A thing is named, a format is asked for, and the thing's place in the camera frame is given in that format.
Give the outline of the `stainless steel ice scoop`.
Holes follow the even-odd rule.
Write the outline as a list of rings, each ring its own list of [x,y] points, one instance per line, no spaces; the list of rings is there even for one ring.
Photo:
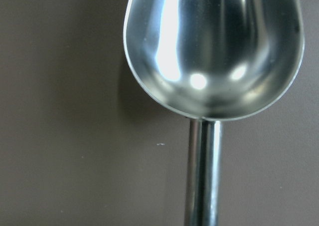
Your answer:
[[[191,120],[185,225],[217,225],[223,123],[291,86],[305,48],[300,0],[129,0],[123,42],[142,89]]]

